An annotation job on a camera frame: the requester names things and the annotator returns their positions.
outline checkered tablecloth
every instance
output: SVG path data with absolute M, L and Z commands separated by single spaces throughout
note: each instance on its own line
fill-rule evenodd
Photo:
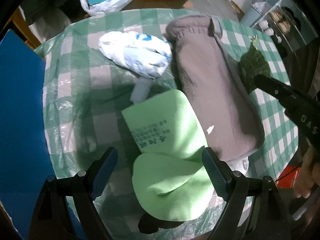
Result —
M 137 31 L 161 38 L 166 25 L 176 17 L 193 14 L 187 10 L 142 9 L 89 18 L 68 26 L 47 41 L 36 53 L 45 58 L 43 112 L 45 134 L 54 171 L 58 178 L 86 170 L 109 146 L 119 152 L 119 161 L 101 197 L 94 202 L 101 219 L 115 239 L 191 239 L 213 228 L 222 207 L 212 198 L 203 215 L 175 229 L 153 235 L 139 233 L 143 213 L 131 183 L 132 165 L 140 154 L 121 111 L 129 107 L 137 76 L 116 66 L 98 49 L 99 37 L 109 31 Z M 280 55 L 271 38 L 231 20 L 220 19 L 222 41 L 231 57 L 240 60 L 258 35 L 259 49 L 268 61 L 272 76 L 288 84 Z M 173 63 L 152 88 L 152 93 L 179 88 Z M 249 174 L 256 178 L 282 172 L 298 145 L 298 129 L 284 115 L 272 96 L 256 89 L 251 95 L 265 130 L 265 142 L 249 157 Z

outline table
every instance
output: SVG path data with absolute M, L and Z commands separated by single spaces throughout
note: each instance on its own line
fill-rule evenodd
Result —
M 119 161 L 101 197 L 94 202 L 114 239 L 191 239 L 211 230 L 224 205 L 213 196 L 207 210 L 196 220 L 175 229 L 141 234 L 137 223 L 143 213 L 131 183 L 132 164 L 140 154 L 121 111 L 129 107 L 137 75 L 116 66 L 99 51 L 98 40 L 109 31 L 137 31 L 161 38 L 173 19 L 194 14 L 185 9 L 141 9 L 92 17 L 68 26 L 35 52 L 46 60 L 43 112 L 45 134 L 58 178 L 86 170 L 109 146 L 119 151 Z M 227 19 L 219 19 L 222 42 L 231 57 L 240 60 L 257 35 L 259 49 L 269 63 L 272 77 L 289 83 L 287 73 L 271 38 Z M 152 87 L 151 94 L 180 87 L 173 62 Z M 284 115 L 272 96 L 256 89 L 250 95 L 265 130 L 263 146 L 249 157 L 248 175 L 273 179 L 280 175 L 298 146 L 298 129 Z M 75 210 L 73 201 L 68 202 Z

